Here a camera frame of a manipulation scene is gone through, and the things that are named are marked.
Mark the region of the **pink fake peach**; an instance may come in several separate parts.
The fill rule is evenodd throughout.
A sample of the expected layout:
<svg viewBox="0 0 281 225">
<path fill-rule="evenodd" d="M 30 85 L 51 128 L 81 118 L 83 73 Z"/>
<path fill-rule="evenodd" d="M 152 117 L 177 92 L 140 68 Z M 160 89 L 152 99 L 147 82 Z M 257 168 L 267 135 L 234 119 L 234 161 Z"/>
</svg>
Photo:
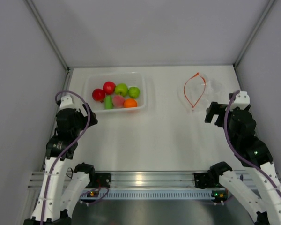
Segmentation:
<svg viewBox="0 0 281 225">
<path fill-rule="evenodd" d="M 115 95 L 112 99 L 112 103 L 115 108 L 123 108 L 124 102 L 125 98 L 121 95 Z"/>
</svg>

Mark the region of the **clear zip top bag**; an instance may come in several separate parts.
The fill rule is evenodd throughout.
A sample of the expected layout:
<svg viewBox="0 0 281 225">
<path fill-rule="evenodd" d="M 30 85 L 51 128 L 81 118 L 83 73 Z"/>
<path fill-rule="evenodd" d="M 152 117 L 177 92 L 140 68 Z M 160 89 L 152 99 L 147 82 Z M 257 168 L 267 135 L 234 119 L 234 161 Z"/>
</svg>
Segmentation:
<svg viewBox="0 0 281 225">
<path fill-rule="evenodd" d="M 225 87 L 204 73 L 195 73 L 177 83 L 177 97 L 188 113 L 204 112 L 211 102 L 220 101 Z"/>
</svg>

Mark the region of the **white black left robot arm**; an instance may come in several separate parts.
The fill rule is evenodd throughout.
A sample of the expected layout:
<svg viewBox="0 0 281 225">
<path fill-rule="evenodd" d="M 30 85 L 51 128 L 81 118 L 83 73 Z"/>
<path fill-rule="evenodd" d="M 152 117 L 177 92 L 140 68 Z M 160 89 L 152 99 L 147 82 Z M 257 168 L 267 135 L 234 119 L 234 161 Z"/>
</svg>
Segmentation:
<svg viewBox="0 0 281 225">
<path fill-rule="evenodd" d="M 54 135 L 46 145 L 45 172 L 35 209 L 25 225 L 70 225 L 72 214 L 82 191 L 96 183 L 92 165 L 78 164 L 73 177 L 64 188 L 67 170 L 73 160 L 78 140 L 98 120 L 87 103 L 83 108 L 87 115 L 73 107 L 61 107 L 56 115 Z"/>
</svg>

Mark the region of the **green fake apple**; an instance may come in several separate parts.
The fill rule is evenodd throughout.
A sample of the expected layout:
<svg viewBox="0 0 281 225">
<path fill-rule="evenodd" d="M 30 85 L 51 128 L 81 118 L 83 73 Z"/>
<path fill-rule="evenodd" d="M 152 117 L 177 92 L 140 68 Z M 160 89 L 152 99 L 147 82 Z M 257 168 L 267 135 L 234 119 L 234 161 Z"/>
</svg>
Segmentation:
<svg viewBox="0 0 281 225">
<path fill-rule="evenodd" d="M 124 83 L 120 83 L 115 87 L 115 94 L 125 97 L 128 94 L 128 86 Z"/>
</svg>

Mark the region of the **orange fake orange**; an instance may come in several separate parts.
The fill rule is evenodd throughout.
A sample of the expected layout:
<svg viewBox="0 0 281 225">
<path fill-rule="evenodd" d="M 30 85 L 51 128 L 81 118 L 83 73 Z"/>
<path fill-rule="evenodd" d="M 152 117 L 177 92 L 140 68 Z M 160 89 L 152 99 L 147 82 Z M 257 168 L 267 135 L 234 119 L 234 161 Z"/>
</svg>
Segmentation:
<svg viewBox="0 0 281 225">
<path fill-rule="evenodd" d="M 133 98 L 129 98 L 127 100 L 124 101 L 123 103 L 124 108 L 133 108 L 133 107 L 137 107 L 137 101 Z"/>
</svg>

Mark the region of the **green fake cucumber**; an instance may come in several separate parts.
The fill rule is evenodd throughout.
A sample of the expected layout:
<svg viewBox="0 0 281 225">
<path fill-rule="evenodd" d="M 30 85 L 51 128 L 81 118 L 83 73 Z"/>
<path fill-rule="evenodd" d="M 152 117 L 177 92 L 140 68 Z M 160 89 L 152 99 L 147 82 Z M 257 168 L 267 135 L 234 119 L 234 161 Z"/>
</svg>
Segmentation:
<svg viewBox="0 0 281 225">
<path fill-rule="evenodd" d="M 106 110 L 113 109 L 113 101 L 111 95 L 106 95 L 104 99 L 104 108 Z"/>
</svg>

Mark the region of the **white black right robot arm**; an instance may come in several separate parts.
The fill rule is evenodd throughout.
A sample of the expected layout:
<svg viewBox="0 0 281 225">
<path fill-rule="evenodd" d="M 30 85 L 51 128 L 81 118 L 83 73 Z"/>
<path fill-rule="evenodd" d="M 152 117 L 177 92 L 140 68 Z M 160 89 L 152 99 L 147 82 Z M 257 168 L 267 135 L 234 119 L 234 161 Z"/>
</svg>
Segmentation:
<svg viewBox="0 0 281 225">
<path fill-rule="evenodd" d="M 222 127 L 229 146 L 250 175 L 258 194 L 237 176 L 226 162 L 210 166 L 206 172 L 194 174 L 197 188 L 225 188 L 246 209 L 256 225 L 281 225 L 281 183 L 266 144 L 255 135 L 256 121 L 249 112 L 212 102 L 207 108 L 206 123 L 216 115 L 215 125 Z"/>
</svg>

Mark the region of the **red fake apple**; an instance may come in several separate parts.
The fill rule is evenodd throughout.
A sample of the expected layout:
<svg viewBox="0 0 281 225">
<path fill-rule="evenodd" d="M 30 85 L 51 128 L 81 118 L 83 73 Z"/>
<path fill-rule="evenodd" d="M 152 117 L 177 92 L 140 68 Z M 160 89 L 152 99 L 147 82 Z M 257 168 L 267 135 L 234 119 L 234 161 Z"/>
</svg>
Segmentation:
<svg viewBox="0 0 281 225">
<path fill-rule="evenodd" d="M 103 85 L 103 91 L 105 92 L 106 95 L 113 94 L 115 91 L 115 88 L 116 88 L 116 84 L 111 81 L 107 81 Z"/>
</svg>

